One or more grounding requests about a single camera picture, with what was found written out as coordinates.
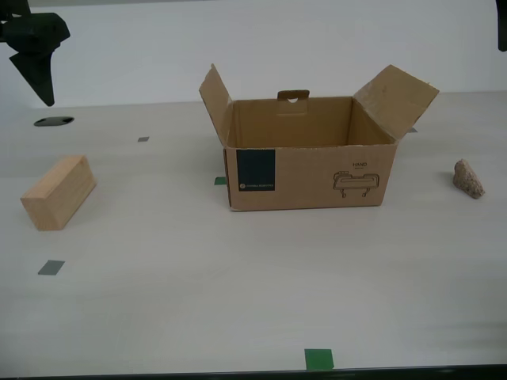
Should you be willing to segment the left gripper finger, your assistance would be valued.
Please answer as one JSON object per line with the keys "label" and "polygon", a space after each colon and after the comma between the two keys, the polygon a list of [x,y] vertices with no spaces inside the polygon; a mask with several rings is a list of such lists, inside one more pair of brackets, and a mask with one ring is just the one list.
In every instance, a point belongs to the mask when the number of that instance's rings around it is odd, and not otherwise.
{"label": "left gripper finger", "polygon": [[36,95],[51,104],[51,16],[14,17],[2,26],[2,39],[15,50],[10,61]]}
{"label": "left gripper finger", "polygon": [[47,105],[55,103],[51,76],[51,57],[71,34],[66,22],[56,13],[34,13],[32,29],[33,89]]}

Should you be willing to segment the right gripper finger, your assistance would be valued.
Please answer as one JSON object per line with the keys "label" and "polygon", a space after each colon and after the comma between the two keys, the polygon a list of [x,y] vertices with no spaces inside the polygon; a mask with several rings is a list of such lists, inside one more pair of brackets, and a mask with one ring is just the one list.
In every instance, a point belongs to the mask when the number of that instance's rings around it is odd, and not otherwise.
{"label": "right gripper finger", "polygon": [[507,51],[507,0],[497,0],[498,50]]}

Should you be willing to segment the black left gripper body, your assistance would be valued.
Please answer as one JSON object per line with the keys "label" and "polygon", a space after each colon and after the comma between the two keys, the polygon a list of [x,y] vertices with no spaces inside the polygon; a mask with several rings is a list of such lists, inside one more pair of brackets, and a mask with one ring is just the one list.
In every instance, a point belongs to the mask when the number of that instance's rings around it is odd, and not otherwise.
{"label": "black left gripper body", "polygon": [[0,20],[9,21],[14,17],[22,17],[30,14],[27,0],[0,0]]}

